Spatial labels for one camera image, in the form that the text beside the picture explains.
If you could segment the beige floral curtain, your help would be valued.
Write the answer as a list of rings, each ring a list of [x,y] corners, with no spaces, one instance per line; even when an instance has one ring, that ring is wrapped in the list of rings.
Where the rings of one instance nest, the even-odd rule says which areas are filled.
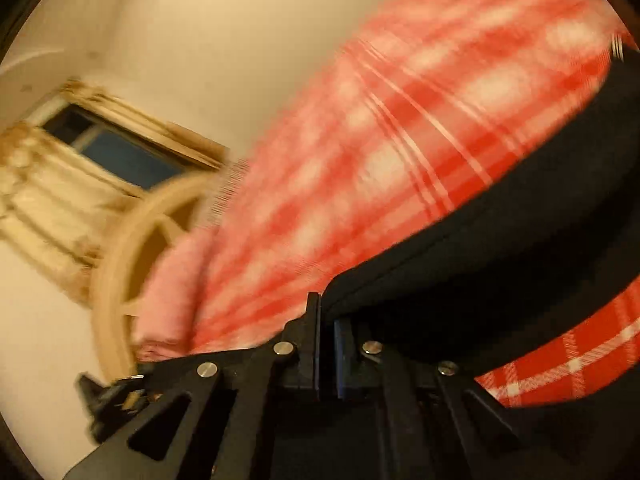
[[[146,114],[144,110],[112,96],[104,88],[79,79],[67,79],[60,92],[70,104],[129,130],[158,148],[192,160],[194,164],[219,169],[226,163],[228,148],[222,144]]]
[[[78,304],[90,304],[107,243],[145,195],[43,128],[1,133],[1,237]]]

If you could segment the black pants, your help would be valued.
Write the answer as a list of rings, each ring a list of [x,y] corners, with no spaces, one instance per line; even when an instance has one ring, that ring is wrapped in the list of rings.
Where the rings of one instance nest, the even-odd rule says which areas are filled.
[[[334,278],[324,336],[345,322],[360,341],[453,362],[477,382],[585,322],[638,274],[639,55],[626,50],[587,107],[489,190]],[[576,401],[504,409],[554,454],[550,479],[638,477],[636,368]]]

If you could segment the pink folded quilt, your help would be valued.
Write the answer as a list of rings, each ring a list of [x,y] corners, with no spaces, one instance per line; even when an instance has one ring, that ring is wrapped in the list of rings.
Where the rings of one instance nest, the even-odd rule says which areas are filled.
[[[134,354],[140,362],[186,356],[201,302],[218,228],[201,226],[179,237],[154,263],[134,323]]]

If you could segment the beige floral left curtain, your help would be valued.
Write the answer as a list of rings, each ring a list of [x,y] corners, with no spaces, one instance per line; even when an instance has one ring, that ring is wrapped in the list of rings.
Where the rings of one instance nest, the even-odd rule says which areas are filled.
[[[107,243],[145,195],[43,128],[1,133],[1,237],[78,304],[90,304]]]

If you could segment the red plaid bed sheet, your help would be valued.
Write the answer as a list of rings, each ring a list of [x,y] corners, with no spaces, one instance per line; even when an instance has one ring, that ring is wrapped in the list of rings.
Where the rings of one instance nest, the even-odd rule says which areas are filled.
[[[639,38],[608,0],[392,0],[258,145],[218,228],[189,353],[253,349],[342,273],[434,226],[582,112]],[[477,377],[510,408],[639,371],[639,274]]]

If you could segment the cream wooden headboard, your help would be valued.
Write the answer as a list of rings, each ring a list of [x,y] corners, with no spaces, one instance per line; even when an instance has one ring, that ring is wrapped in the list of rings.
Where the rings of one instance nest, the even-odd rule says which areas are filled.
[[[131,324],[152,266],[194,226],[201,199],[219,183],[216,172],[193,171],[154,186],[124,214],[108,240],[93,272],[90,302],[96,355],[110,382],[136,370]]]

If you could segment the dark window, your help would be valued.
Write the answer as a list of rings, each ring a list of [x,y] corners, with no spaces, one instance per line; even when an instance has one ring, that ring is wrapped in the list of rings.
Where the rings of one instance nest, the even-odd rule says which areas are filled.
[[[145,191],[192,168],[180,156],[77,105],[63,108],[42,128],[110,174]]]

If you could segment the beige floral right curtain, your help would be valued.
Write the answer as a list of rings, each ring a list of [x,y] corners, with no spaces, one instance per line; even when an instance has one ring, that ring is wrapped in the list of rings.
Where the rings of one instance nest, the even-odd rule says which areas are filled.
[[[226,163],[228,148],[222,144],[146,114],[144,110],[112,96],[104,88],[79,79],[67,79],[60,92],[70,104],[129,130],[158,148],[192,160],[194,164],[219,169]]]

